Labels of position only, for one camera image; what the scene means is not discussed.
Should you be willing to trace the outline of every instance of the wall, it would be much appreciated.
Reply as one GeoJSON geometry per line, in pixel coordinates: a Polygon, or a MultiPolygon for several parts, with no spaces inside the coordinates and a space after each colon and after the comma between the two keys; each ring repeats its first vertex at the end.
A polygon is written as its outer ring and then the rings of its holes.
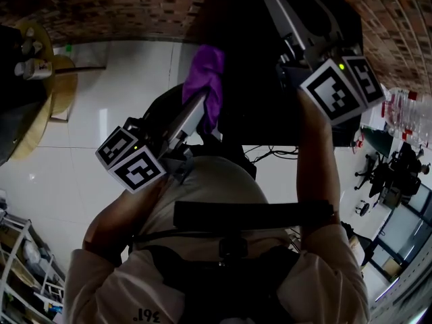
{"type": "Polygon", "coordinates": [[[170,87],[184,83],[189,74],[190,63],[198,48],[198,45],[193,44],[176,45],[173,48],[172,62],[175,67],[172,67],[169,73],[170,87]]]}
{"type": "MultiPolygon", "coordinates": [[[[182,41],[193,28],[204,28],[212,20],[196,18],[205,0],[0,1],[0,24],[37,20],[57,44],[144,38],[182,41]]],[[[224,1],[210,6],[215,18],[224,1]]],[[[388,88],[430,93],[431,0],[346,1],[362,17],[364,52],[380,81],[388,88]]]]}
{"type": "MultiPolygon", "coordinates": [[[[275,150],[292,151],[292,146],[277,146],[275,150]]],[[[269,149],[263,147],[253,157],[264,155],[269,149]]],[[[256,164],[256,181],[263,190],[270,203],[296,203],[297,189],[297,161],[279,159],[275,156],[268,156],[256,164]]]]}

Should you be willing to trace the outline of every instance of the black backpack strap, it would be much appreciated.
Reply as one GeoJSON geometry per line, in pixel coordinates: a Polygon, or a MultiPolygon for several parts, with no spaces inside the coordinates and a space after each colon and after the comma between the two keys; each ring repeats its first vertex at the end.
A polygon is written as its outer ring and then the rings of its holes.
{"type": "Polygon", "coordinates": [[[164,246],[147,246],[163,283],[185,294],[179,324],[219,324],[226,318],[251,318],[256,324],[294,323],[277,297],[299,254],[276,246],[257,259],[233,265],[185,261],[164,246]]]}

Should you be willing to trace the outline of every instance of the black chair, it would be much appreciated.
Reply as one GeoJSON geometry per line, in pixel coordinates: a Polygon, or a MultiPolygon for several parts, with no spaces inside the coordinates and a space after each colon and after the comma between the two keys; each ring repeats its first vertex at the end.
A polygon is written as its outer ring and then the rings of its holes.
{"type": "Polygon", "coordinates": [[[355,173],[355,176],[363,176],[364,177],[360,186],[354,187],[355,191],[360,190],[366,182],[368,182],[368,181],[372,182],[374,177],[375,177],[376,171],[381,170],[380,166],[382,166],[382,165],[388,166],[387,163],[383,162],[384,156],[381,157],[381,155],[379,153],[375,153],[375,154],[378,156],[378,166],[375,169],[373,167],[375,165],[376,160],[373,159],[370,155],[364,156],[367,159],[367,170],[363,173],[358,173],[358,172],[355,173]]]}
{"type": "Polygon", "coordinates": [[[400,189],[402,193],[401,203],[407,205],[410,202],[411,197],[415,196],[419,191],[421,180],[417,176],[409,173],[407,174],[405,179],[398,184],[400,184],[400,189]]]}
{"type": "Polygon", "coordinates": [[[394,171],[390,169],[388,163],[378,165],[374,170],[373,178],[371,179],[372,187],[369,191],[369,198],[381,193],[384,187],[389,187],[392,182],[394,171]]]}

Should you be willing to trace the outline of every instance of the round wooden table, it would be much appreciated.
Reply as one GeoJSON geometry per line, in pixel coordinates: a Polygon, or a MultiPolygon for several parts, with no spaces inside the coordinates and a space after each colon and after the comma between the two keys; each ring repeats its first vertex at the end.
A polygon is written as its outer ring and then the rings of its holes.
{"type": "Polygon", "coordinates": [[[69,107],[74,100],[76,87],[78,85],[77,74],[55,75],[55,70],[74,68],[75,65],[74,62],[65,55],[54,55],[51,39],[47,31],[41,25],[36,22],[22,22],[17,26],[23,37],[30,27],[34,29],[34,39],[43,44],[43,49],[36,57],[50,61],[53,64],[53,74],[43,80],[47,100],[44,102],[29,129],[13,151],[11,159],[23,159],[39,145],[51,116],[60,114],[69,107]]]}

